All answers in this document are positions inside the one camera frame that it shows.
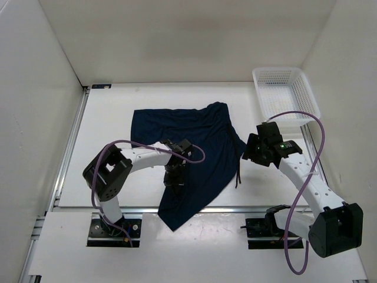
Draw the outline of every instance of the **dark blue cloth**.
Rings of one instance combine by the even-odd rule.
[[[232,180],[246,145],[230,122],[227,104],[219,102],[201,110],[135,110],[131,140],[153,144],[163,139],[174,143],[187,139],[206,152],[203,163],[186,164],[180,195],[170,189],[164,191],[158,215],[174,231],[215,199]],[[201,158],[198,150],[191,157]]]

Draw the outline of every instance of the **white wall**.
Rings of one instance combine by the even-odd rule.
[[[303,65],[322,113],[330,184],[364,211],[359,253],[377,282],[377,2],[338,0]],[[311,125],[316,141],[320,132]]]
[[[301,66],[335,0],[40,0],[83,85],[251,81]]]
[[[82,90],[37,0],[0,0],[0,9],[0,282],[8,283],[48,203]]]

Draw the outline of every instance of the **black strap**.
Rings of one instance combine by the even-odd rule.
[[[233,142],[233,146],[234,146],[234,152],[236,154],[236,159],[237,159],[237,173],[236,173],[236,189],[238,187],[238,183],[242,184],[241,182],[241,175],[240,175],[240,156],[239,156],[239,151],[238,151],[238,146],[237,146],[237,142],[236,142],[236,139],[234,137],[234,134],[233,134],[233,131],[232,131],[232,127],[230,124],[228,124],[228,132],[229,132],[229,136]]]

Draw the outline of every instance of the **white mesh basket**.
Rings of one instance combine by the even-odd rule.
[[[301,69],[255,68],[253,78],[260,108],[266,119],[291,110],[300,110],[320,117],[317,102]],[[314,119],[301,114],[287,114],[274,119],[279,127],[284,128],[300,127],[312,120]]]

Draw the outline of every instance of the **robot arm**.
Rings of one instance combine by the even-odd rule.
[[[113,145],[109,147],[101,160],[95,186],[95,199],[102,208],[102,212],[100,212],[102,216],[105,215],[107,219],[118,226],[121,226],[123,214],[117,195],[130,173],[148,167],[165,166],[165,185],[175,191],[183,185],[184,160],[170,152],[189,157],[193,150],[192,144],[187,140],[183,140],[179,144],[166,140],[162,143],[155,143],[152,147],[163,149],[165,152],[138,147],[125,149],[121,153],[122,150]],[[98,158],[99,154],[82,173],[90,188]]]
[[[294,141],[283,141],[275,122],[257,126],[258,135],[250,134],[243,159],[283,172],[299,190],[310,172],[309,162]],[[302,195],[314,218],[294,213],[289,230],[310,242],[321,257],[338,254],[361,245],[362,209],[347,204],[319,176],[313,175]],[[290,206],[280,205],[267,210],[269,229],[284,229]]]

